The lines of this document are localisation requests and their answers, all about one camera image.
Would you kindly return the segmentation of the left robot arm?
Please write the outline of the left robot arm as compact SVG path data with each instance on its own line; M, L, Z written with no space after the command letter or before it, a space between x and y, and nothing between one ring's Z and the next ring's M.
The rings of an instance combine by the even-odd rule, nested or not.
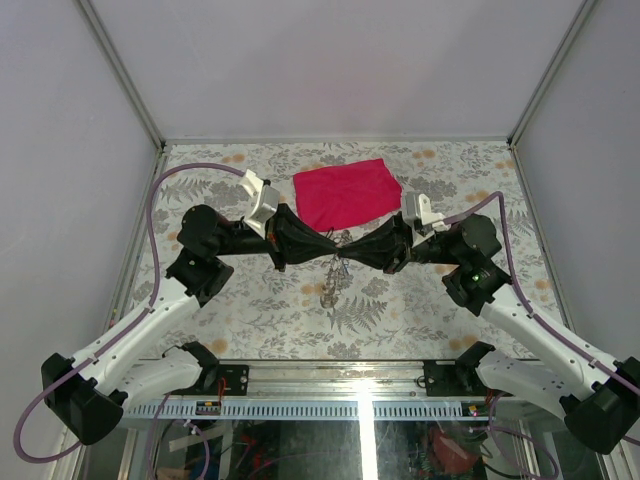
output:
M260 235L207 205L183 216L182 249L149 298L102 337L65 358L41 366L46 406L83 445L105 438L124 413L173 392L208 394L217 389L219 361L197 341L170 349L160 360L138 365L141 355L175 324L212 300L234 270L224 255L267 254L278 270L337 252L336 244L279 204Z

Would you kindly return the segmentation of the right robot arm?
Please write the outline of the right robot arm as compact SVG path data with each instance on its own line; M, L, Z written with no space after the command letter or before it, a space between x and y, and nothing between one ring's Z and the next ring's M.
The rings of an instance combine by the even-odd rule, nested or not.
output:
M518 366L492 347L474 347L474 360L456 369L458 387L472 395L487 387L526 400L560 418L587 448L611 453L639 420L638 359L619 360L537 312L514 271L493 261L506 248L483 215L438 225L428 235L395 215L340 254L387 274L408 263L452 265L442 283L453 302L504 330L540 362Z

